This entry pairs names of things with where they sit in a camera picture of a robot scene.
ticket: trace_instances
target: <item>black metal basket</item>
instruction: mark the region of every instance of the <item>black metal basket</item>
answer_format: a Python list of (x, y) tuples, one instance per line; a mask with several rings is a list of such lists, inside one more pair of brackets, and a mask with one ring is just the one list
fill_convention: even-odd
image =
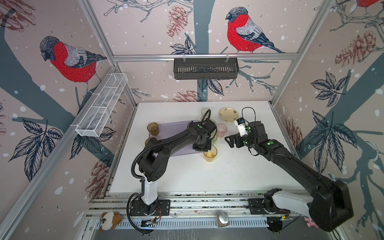
[(235, 79), (239, 73), (237, 58), (175, 58), (175, 79)]

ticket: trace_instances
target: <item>purple tray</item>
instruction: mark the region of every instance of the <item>purple tray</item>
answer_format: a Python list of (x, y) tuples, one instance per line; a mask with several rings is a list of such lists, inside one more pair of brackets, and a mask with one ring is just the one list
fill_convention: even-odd
[[(168, 123), (159, 123), (159, 134), (157, 136), (152, 136), (149, 134), (149, 137), (155, 137), (156, 139), (165, 139), (172, 137), (173, 135), (176, 135), (184, 130), (187, 129), (188, 123), (190, 121), (183, 121), (183, 122), (168, 122)], [(187, 145), (180, 149), (179, 151), (175, 152), (172, 156), (178, 156), (178, 155), (185, 155), (185, 154), (191, 154), (191, 153), (198, 153), (192, 148), (193, 144)]]

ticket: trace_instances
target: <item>white wire mesh basket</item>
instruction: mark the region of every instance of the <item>white wire mesh basket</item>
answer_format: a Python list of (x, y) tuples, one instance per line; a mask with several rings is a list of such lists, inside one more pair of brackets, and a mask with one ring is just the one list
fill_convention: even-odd
[(98, 96), (77, 126), (76, 132), (80, 136), (100, 136), (127, 81), (127, 76), (124, 73), (111, 74), (107, 83), (98, 93)]

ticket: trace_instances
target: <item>yellow plate with floral pattern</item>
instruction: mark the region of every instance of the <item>yellow plate with floral pattern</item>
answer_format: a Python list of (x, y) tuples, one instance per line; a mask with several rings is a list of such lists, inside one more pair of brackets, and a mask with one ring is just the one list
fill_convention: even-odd
[(229, 107), (220, 109), (218, 115), (221, 120), (226, 122), (233, 122), (239, 118), (239, 113), (237, 112), (237, 110)]

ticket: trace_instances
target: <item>wallpaper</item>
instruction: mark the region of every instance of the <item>wallpaper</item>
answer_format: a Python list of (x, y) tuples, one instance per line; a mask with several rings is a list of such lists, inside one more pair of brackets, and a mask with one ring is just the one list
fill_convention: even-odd
[(350, 239), (384, 239), (383, 11), (336, 1), (276, 106), (302, 161), (347, 183)]
[(90, 2), (113, 53), (133, 55), (171, 54), (186, 37), (197, 54), (296, 52), (321, 0)]
[(123, 93), (99, 138), (75, 137), (15, 229), (12, 240), (77, 237), (91, 201), (104, 192), (132, 110)]
[(121, 62), (136, 102), (269, 101), (291, 61), (240, 61), (236, 79), (176, 80), (173, 61)]
[(77, 1), (0, 3), (3, 220), (110, 66)]

